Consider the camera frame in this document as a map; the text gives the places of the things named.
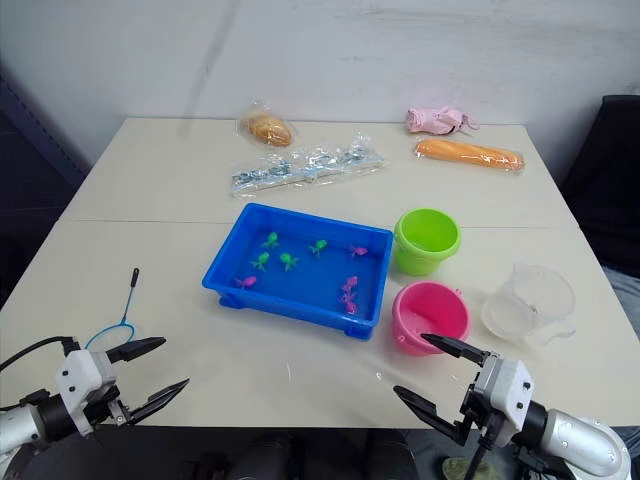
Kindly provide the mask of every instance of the green bucket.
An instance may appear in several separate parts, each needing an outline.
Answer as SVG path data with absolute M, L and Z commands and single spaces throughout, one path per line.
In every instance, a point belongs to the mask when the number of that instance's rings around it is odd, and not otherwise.
M 409 275 L 424 276 L 460 248 L 460 229 L 451 217 L 430 208 L 405 213 L 394 230 L 396 266 Z

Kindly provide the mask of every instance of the pink bucket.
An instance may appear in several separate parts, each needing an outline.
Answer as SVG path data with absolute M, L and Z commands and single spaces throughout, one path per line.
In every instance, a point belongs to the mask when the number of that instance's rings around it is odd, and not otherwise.
M 393 338 L 409 355 L 442 353 L 420 335 L 437 333 L 466 340 L 470 318 L 459 291 L 436 282 L 412 283 L 393 302 Z

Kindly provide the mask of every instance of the packaged bread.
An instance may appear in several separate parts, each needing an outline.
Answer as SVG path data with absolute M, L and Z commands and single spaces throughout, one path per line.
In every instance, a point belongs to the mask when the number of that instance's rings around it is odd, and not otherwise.
M 524 168 L 521 155 L 501 148 L 480 147 L 469 143 L 450 142 L 435 138 L 422 140 L 416 145 L 418 156 L 472 163 L 484 167 L 517 171 Z
M 291 144 L 291 132 L 281 118 L 265 112 L 254 113 L 244 120 L 246 129 L 262 143 L 275 147 Z

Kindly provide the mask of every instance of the white wall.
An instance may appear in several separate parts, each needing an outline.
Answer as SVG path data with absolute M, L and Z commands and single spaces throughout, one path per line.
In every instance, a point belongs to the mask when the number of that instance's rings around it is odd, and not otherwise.
M 131 115 L 524 123 L 556 178 L 640 93 L 636 0 L 0 0 L 4 74 L 94 163 Z

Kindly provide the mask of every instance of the robotic arm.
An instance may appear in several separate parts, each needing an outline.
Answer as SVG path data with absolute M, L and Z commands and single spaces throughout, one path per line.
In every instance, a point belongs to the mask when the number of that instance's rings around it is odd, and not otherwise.
M 462 402 L 462 422 L 438 417 L 436 405 L 396 386 L 400 399 L 425 423 L 464 445 L 473 423 L 484 430 L 465 480 L 471 480 L 493 445 L 517 447 L 526 469 L 571 480 L 630 480 L 631 459 L 620 437 L 597 420 L 546 410 L 532 400 L 533 380 L 519 360 L 502 359 L 460 340 L 434 334 L 422 337 L 442 351 L 477 363 L 482 370 Z
M 152 337 L 106 352 L 90 352 L 77 346 L 66 352 L 55 375 L 59 394 L 50 396 L 46 390 L 38 390 L 18 406 L 0 412 L 0 478 L 14 478 L 11 475 L 24 462 L 24 454 L 19 453 L 25 446 L 32 456 L 75 432 L 91 434 L 94 426 L 108 417 L 117 426 L 135 425 L 165 407 L 189 383 L 188 379 L 160 390 L 141 407 L 129 410 L 120 399 L 113 366 L 119 361 L 134 360 L 165 341 Z

